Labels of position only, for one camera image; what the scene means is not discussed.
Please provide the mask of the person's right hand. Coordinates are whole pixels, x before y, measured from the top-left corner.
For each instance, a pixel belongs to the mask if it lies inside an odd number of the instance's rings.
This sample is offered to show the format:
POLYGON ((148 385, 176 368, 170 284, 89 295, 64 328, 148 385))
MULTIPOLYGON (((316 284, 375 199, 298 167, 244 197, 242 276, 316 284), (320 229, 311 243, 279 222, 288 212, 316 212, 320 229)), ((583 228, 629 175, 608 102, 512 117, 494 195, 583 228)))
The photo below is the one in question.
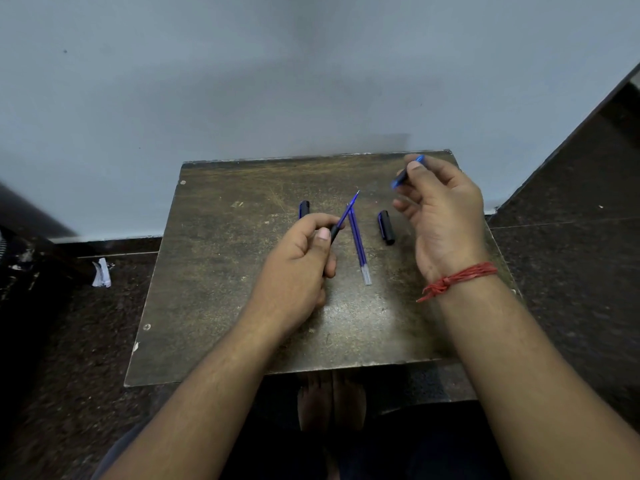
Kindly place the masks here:
MULTIPOLYGON (((405 164, 418 156, 404 156, 405 164)), ((451 163, 449 196, 409 198, 406 184, 395 189, 394 208, 415 231, 415 259, 428 285, 489 261, 484 241, 484 203, 480 189, 451 163)))

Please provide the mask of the person's left hand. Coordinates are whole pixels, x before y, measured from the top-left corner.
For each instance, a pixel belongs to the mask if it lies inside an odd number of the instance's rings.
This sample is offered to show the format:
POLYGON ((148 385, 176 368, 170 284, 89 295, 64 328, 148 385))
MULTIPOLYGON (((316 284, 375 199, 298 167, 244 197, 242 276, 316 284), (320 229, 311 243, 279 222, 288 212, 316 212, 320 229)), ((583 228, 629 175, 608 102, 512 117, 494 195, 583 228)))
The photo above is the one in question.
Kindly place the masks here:
POLYGON ((321 227, 331 227, 339 217, 309 214, 297 220, 268 254, 245 307, 261 328, 279 341, 290 336, 313 311, 324 306, 325 279, 335 276, 337 259, 329 255, 303 255, 300 238, 321 227))

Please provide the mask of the blue pen barrel piece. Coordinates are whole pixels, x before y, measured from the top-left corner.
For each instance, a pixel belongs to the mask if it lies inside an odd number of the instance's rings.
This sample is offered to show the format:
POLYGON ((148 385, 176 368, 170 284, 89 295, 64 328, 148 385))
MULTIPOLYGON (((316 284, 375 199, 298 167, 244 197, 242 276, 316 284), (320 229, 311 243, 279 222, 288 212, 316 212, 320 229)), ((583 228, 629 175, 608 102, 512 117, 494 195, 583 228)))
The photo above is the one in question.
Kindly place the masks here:
MULTIPOLYGON (((416 158, 415 158, 415 162, 416 163, 420 163, 421 165, 424 165, 424 159, 425 159, 425 154, 419 154, 416 158)), ((400 171, 397 176, 395 177, 395 179, 393 179, 393 181, 391 182, 390 187, 392 189, 396 189, 398 188, 400 185, 403 185, 405 183, 405 181, 407 181, 408 179, 408 171, 407 171, 407 167, 405 167, 402 171, 400 171)))

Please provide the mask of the black pen with blue refill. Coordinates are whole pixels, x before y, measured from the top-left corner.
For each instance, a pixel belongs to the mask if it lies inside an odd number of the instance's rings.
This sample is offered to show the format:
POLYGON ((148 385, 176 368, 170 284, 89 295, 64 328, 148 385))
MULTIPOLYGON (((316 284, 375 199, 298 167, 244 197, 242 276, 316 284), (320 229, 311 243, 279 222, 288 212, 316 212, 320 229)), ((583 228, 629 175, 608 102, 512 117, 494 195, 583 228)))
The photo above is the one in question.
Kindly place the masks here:
POLYGON ((334 224, 331 229, 330 229, 330 240, 331 240, 331 244, 333 244, 333 242, 335 241, 338 233, 341 231, 341 229, 343 228, 343 224, 345 222, 345 220, 347 219, 350 211, 352 210, 356 199, 358 197, 360 193, 360 190, 358 190, 355 195, 352 197, 352 199, 350 200, 350 202, 348 202, 344 212, 342 213, 340 219, 338 220, 338 222, 336 224, 334 224))

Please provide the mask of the person's right forearm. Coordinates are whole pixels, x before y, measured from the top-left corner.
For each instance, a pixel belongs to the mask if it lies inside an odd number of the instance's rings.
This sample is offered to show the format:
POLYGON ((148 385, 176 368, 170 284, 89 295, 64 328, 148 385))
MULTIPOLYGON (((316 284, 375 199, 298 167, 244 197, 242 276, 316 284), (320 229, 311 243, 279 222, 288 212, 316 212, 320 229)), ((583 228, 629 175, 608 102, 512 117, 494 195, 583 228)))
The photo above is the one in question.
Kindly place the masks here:
POLYGON ((640 480, 640 435, 570 366, 496 274, 435 299, 508 469, 519 480, 640 480))

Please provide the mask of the person's left forearm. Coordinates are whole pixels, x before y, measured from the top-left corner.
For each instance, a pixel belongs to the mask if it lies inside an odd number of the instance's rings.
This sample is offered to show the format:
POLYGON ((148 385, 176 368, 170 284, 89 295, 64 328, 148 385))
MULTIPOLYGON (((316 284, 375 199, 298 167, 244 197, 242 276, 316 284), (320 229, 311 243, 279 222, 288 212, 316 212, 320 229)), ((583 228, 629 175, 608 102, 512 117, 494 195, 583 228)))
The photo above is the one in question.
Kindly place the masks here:
POLYGON ((277 348, 315 305, 251 302, 100 480, 216 480, 277 348))

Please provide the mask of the blue pen refill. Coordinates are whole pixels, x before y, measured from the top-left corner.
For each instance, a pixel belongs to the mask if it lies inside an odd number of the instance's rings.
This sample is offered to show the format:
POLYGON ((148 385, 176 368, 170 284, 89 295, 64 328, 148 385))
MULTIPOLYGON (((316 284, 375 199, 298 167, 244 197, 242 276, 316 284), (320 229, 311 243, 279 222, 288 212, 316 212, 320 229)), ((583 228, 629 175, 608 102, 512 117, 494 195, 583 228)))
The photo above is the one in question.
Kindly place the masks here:
POLYGON ((370 286, 372 285, 371 273, 369 270, 369 265, 367 263, 367 257, 365 254, 365 249, 362 242, 362 237, 359 231, 359 227, 357 224, 355 209, 353 205, 349 208, 348 220, 349 220, 349 226, 351 228, 351 233, 352 233, 353 240, 356 247, 356 254, 358 257, 358 262, 360 265, 360 270, 363 277, 364 285, 370 286))

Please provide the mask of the black pen cap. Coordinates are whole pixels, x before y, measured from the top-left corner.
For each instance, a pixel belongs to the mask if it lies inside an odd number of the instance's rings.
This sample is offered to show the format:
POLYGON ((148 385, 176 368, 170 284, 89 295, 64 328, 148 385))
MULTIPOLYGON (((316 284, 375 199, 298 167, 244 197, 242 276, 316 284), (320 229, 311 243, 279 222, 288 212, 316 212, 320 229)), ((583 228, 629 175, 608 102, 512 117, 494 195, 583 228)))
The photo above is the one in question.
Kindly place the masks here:
POLYGON ((378 213, 378 225, 384 243, 388 246, 393 245, 396 241, 396 235, 387 210, 378 213))

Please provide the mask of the worn wooden table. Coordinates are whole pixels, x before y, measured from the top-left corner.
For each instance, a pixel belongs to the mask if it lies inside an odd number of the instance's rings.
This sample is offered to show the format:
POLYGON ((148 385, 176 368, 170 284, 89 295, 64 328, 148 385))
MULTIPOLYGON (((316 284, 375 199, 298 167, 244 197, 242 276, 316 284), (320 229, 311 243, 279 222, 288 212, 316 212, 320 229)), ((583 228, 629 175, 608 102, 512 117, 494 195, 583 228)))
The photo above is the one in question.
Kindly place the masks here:
POLYGON ((416 302, 423 283, 413 228, 391 206, 403 156, 184 163, 124 386, 181 382, 236 322, 300 201, 339 216, 358 190, 354 209, 372 285, 364 285, 346 228, 332 246, 338 267, 326 305, 279 348, 268 374, 456 361, 437 307, 416 302), (382 210, 396 235, 390 246, 380 234, 382 210))

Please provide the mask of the person's left foot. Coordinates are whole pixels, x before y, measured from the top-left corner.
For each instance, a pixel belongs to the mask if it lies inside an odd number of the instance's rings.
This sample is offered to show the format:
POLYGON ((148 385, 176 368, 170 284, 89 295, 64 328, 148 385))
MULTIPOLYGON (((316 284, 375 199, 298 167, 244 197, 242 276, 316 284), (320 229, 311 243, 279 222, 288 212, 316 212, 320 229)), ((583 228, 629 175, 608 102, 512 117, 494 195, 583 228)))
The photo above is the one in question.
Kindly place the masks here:
POLYGON ((310 371, 298 375, 297 409, 303 433, 324 436, 333 416, 333 379, 331 371, 310 371))

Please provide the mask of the person's foot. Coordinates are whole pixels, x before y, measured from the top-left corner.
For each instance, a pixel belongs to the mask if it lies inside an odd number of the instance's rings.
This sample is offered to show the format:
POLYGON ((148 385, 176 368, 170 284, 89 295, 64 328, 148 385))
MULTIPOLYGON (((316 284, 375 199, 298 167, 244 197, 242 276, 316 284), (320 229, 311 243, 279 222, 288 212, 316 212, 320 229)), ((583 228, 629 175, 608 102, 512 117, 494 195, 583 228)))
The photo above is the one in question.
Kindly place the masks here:
POLYGON ((303 433, 324 436, 333 416, 333 379, 331 371, 310 371, 298 375, 297 409, 303 433))
POLYGON ((361 434, 367 416, 366 391, 354 373, 332 371, 330 431, 338 444, 348 444, 361 434))

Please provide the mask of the person's right foot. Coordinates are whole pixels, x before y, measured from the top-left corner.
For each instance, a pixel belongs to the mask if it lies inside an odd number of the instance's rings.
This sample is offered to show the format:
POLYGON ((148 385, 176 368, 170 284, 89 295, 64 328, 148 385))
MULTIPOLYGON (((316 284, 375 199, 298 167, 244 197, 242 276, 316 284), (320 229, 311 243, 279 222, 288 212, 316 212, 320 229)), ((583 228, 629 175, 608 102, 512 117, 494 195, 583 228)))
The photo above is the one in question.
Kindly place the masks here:
POLYGON ((366 391, 354 373, 332 371, 330 431, 338 444, 348 444, 361 434, 367 416, 366 391))

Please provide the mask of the crumpled white paper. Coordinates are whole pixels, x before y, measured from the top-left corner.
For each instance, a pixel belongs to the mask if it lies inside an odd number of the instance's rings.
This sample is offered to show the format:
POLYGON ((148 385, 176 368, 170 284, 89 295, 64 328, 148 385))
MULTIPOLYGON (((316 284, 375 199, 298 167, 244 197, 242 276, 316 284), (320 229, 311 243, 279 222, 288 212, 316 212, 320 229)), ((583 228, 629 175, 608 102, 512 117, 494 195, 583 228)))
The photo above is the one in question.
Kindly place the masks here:
POLYGON ((112 286, 111 270, 115 266, 114 263, 108 261, 106 257, 100 257, 98 260, 92 261, 92 265, 95 268, 92 286, 95 288, 110 288, 112 286))

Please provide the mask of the black patterned object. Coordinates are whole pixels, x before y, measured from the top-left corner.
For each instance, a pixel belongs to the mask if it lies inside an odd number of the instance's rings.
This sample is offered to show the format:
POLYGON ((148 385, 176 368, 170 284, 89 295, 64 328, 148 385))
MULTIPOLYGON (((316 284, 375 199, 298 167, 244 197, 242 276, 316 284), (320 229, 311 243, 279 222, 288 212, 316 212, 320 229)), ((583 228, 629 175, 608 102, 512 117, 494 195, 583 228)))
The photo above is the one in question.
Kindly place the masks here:
POLYGON ((42 276, 54 273, 91 284, 94 265, 50 240, 67 229, 0 182, 0 310, 31 295, 42 276))

